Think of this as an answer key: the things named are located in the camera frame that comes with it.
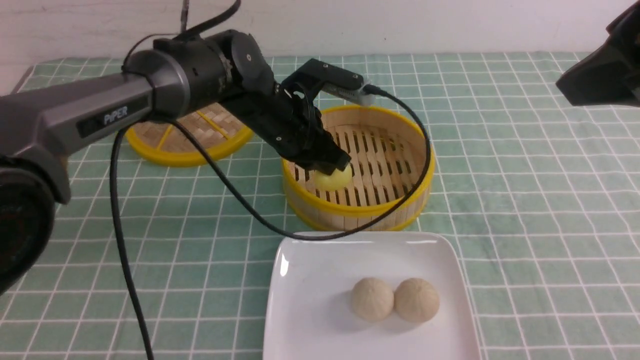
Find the white wall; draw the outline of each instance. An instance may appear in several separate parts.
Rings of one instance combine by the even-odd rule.
[[[633,2],[244,0],[224,28],[253,33],[266,56],[590,51]],[[231,3],[191,0],[189,23]],[[0,65],[123,56],[147,33],[177,31],[181,6],[182,0],[0,0]]]

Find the white plate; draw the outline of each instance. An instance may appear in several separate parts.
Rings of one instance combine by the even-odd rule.
[[[421,277],[438,290],[440,310],[421,325],[395,313],[380,323],[366,323],[351,312],[349,294],[368,276],[393,289],[409,277]],[[480,360],[453,248],[429,233],[362,232],[320,242],[286,238],[273,266],[262,358]]]

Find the bamboo steamer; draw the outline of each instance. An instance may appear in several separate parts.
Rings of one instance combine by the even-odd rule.
[[[324,127],[351,156],[353,181],[339,191],[316,189],[312,174],[282,161],[287,203],[302,221],[321,231],[345,231],[364,225],[399,201],[415,184],[425,160],[420,129],[400,114],[378,108],[339,106],[323,112]],[[418,190],[391,215],[368,228],[398,231],[410,225],[426,205],[435,158]]]
[[[239,150],[253,132],[220,104],[212,104],[178,120],[207,149],[213,160]],[[204,157],[172,125],[140,122],[126,134],[131,147],[143,158],[169,167],[204,165]]]

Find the round bun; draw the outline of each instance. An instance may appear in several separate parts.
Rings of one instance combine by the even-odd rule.
[[[314,172],[314,183],[316,189],[324,192],[334,192],[336,190],[344,189],[353,177],[353,171],[351,165],[347,166],[344,171],[335,170],[331,175],[324,175],[320,171]]]
[[[440,309],[438,292],[423,279],[414,277],[401,282],[394,295],[396,312],[408,322],[427,322]]]
[[[368,322],[384,320],[394,309],[394,291],[384,281],[366,277],[351,292],[353,312]]]

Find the green checkered tablecloth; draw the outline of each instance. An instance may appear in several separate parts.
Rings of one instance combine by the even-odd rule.
[[[366,74],[428,126],[438,167],[410,229],[455,247],[486,360],[640,359],[640,112],[566,102],[554,81],[585,55],[321,57]],[[279,80],[305,60],[268,59]],[[119,66],[50,61],[22,90]],[[322,94],[317,103],[344,102]],[[37,265],[0,297],[0,360],[144,358],[109,213],[111,141],[70,158],[74,200],[58,210]],[[220,165],[270,221],[307,229],[287,207],[278,157],[262,141]],[[126,145],[120,175],[158,358],[260,359],[280,237],[208,168],[158,167]]]

